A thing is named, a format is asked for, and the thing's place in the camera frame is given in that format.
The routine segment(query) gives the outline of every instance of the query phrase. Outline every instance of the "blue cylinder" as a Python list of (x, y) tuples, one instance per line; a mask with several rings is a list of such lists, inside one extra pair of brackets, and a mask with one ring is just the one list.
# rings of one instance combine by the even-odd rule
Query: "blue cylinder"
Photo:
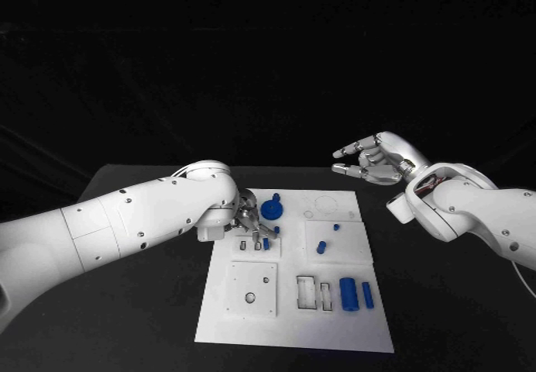
[(351, 277), (343, 277), (338, 280), (338, 286), (343, 310), (345, 312), (356, 312), (360, 309), (360, 303), (357, 302), (357, 290), (354, 287), (354, 279)]
[(282, 204), (279, 203), (281, 197), (273, 193), (271, 200), (266, 200), (260, 206), (260, 214), (265, 219), (278, 219), (282, 215)]
[(366, 308), (374, 308), (374, 302), (371, 301), (371, 293), (370, 293), (370, 286), (369, 282), (363, 282), (363, 295), (364, 295), (364, 303), (366, 303)]
[(315, 252), (317, 252), (318, 254), (324, 254), (324, 252), (325, 252), (325, 242), (324, 242), (324, 241), (321, 241), (321, 242), (318, 243), (318, 248), (315, 248)]

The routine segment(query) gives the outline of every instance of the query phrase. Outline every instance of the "table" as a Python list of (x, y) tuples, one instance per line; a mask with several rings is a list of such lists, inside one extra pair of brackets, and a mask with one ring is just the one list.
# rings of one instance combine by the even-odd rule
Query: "table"
[[(178, 166), (106, 165), (85, 201)], [(194, 343), (210, 243), (194, 232), (56, 286), (0, 335), (0, 370), (533, 370), (536, 301), (479, 239), (433, 239), (400, 225), (376, 186), (328, 168), (232, 167), (240, 188), (354, 191), (394, 354)], [(528, 283), (534, 281), (533, 272)]]

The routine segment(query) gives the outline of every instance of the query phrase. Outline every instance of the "round hole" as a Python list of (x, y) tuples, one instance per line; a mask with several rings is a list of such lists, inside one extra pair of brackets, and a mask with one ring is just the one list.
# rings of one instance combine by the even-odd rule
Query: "round hole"
[(253, 303), (253, 300), (255, 300), (255, 293), (248, 293), (246, 295), (245, 295), (245, 302), (248, 303), (248, 304), (252, 304)]

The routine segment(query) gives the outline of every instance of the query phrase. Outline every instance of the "white board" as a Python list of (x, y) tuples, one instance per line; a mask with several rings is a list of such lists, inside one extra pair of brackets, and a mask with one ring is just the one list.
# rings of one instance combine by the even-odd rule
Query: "white board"
[[(276, 249), (272, 253), (249, 250), (243, 259), (239, 256), (243, 253), (239, 245), (243, 237), (250, 238), (243, 229), (233, 229), (226, 233), (226, 238), (214, 242), (196, 342), (392, 353), (393, 345), (364, 226), (356, 223), (361, 220), (354, 193), (350, 191), (250, 190), (255, 193), (259, 207), (262, 202), (271, 199), (273, 193), (279, 193), (284, 214), (275, 221), (265, 221), (260, 218), (260, 222), (271, 228), (279, 226), (281, 240), (273, 245)], [(330, 230), (334, 223), (340, 224), (338, 231)], [(318, 229), (307, 227), (314, 224), (318, 225)], [(343, 247), (340, 257), (321, 261), (322, 257), (330, 256), (315, 253), (315, 240), (320, 236), (312, 232), (317, 232), (321, 237), (330, 234), (330, 238), (325, 239), (331, 239), (331, 244), (325, 247), (324, 255), (330, 252), (330, 248), (331, 253), (335, 252), (338, 246)], [(350, 259), (343, 262), (341, 257), (350, 257)], [(248, 272), (243, 274), (245, 277), (249, 276), (252, 279), (250, 286), (243, 284), (243, 287), (233, 287), (230, 283), (235, 277), (229, 267), (236, 263), (246, 267), (242, 271)], [(268, 287), (259, 286), (269, 284), (260, 282), (260, 275), (262, 278), (266, 277), (266, 271), (263, 271), (266, 264), (273, 264), (276, 267), (276, 270), (271, 269), (276, 272), (276, 280), (269, 279), (275, 289), (275, 300), (272, 295), (265, 293)], [(315, 309), (298, 308), (298, 276), (315, 278)], [(360, 303), (357, 312), (345, 312), (341, 308), (338, 280), (343, 277), (354, 278)], [(374, 299), (371, 309), (364, 307), (361, 291), (364, 281), (370, 283)], [(327, 294), (325, 286), (324, 295), (321, 294), (321, 284), (330, 285), (330, 311), (325, 311), (322, 306), (322, 298), (327, 298)], [(253, 291), (259, 291), (259, 298), (266, 302), (260, 300), (256, 302), (256, 296), (250, 304), (246, 302), (245, 296), (255, 293)], [(255, 303), (262, 306), (256, 309), (252, 306), (248, 307)], [(265, 310), (269, 311), (273, 303), (275, 312), (266, 315)], [(229, 304), (235, 304), (237, 310), (227, 311)]]

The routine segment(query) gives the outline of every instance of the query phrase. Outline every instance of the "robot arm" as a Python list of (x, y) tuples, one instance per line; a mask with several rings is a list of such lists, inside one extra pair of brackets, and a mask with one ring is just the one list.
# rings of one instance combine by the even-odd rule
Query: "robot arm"
[(259, 235), (275, 238), (258, 222), (255, 196), (237, 191), (227, 166), (204, 160), (183, 173), (0, 224), (0, 332), (54, 285), (193, 226), (200, 241), (223, 239), (226, 230), (245, 225), (256, 242)]
[[(360, 166), (334, 164), (331, 169), (376, 184), (393, 184), (400, 178), (409, 182), (405, 192), (386, 204), (402, 223), (416, 219), (445, 242), (472, 233), (501, 257), (536, 270), (536, 196), (530, 190), (498, 190), (467, 165), (431, 165), (393, 133), (367, 137), (333, 156), (338, 158), (358, 150)], [(389, 179), (377, 182), (377, 174), (389, 174)]]

